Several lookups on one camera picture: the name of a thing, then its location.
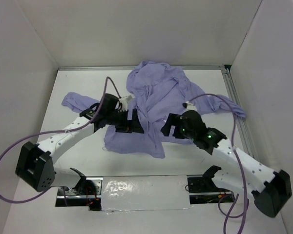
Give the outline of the lavender zip jacket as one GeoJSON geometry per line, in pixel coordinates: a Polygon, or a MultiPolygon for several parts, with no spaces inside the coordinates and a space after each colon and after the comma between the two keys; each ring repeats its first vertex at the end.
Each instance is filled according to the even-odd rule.
{"type": "Polygon", "coordinates": [[[226,96],[218,99],[206,96],[203,89],[191,82],[181,67],[167,63],[142,61],[132,70],[126,81],[127,90],[134,95],[129,109],[137,109],[145,133],[117,133],[108,126],[104,136],[105,148],[121,154],[145,153],[154,158],[165,158],[163,142],[191,144],[189,139],[165,137],[161,128],[170,113],[182,114],[182,104],[196,98],[193,104],[201,115],[233,111],[235,103],[226,96]]]}

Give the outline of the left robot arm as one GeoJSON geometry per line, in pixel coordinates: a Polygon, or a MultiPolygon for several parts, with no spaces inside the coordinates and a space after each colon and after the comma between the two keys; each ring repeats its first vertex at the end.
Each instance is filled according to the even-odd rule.
{"type": "Polygon", "coordinates": [[[104,94],[103,101],[83,110],[61,133],[36,144],[25,143],[16,165],[16,175],[37,192],[51,187],[68,187],[80,195],[86,190],[87,177],[75,168],[55,168],[57,160],[79,141],[106,125],[119,133],[144,133],[136,109],[129,111],[132,96],[118,98],[104,94]]]}

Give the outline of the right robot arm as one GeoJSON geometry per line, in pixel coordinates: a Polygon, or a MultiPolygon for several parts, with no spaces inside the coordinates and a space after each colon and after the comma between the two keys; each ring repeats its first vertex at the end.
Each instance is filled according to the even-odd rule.
{"type": "Polygon", "coordinates": [[[195,110],[187,110],[181,115],[169,114],[161,132],[167,137],[171,129],[174,130],[173,137],[190,139],[212,157],[243,170],[244,176],[238,177],[224,167],[209,167],[203,173],[203,185],[208,191],[221,188],[253,199],[256,208],[268,217],[276,217],[292,196],[287,172],[276,172],[235,147],[224,133],[207,127],[195,110]]]}

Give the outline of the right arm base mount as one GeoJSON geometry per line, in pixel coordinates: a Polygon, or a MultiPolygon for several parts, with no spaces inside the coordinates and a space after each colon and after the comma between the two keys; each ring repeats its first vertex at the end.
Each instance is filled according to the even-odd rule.
{"type": "Polygon", "coordinates": [[[215,204],[234,201],[231,191],[217,187],[212,179],[216,172],[220,171],[218,166],[211,166],[202,175],[190,175],[185,190],[189,193],[189,202],[194,204],[215,204]]]}

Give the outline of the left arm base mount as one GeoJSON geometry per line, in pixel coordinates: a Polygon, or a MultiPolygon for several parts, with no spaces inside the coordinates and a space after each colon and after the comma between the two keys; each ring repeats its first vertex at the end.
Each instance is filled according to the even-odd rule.
{"type": "Polygon", "coordinates": [[[70,168],[78,175],[73,187],[58,188],[55,207],[88,207],[90,211],[101,211],[102,177],[86,176],[75,168],[70,168]]]}

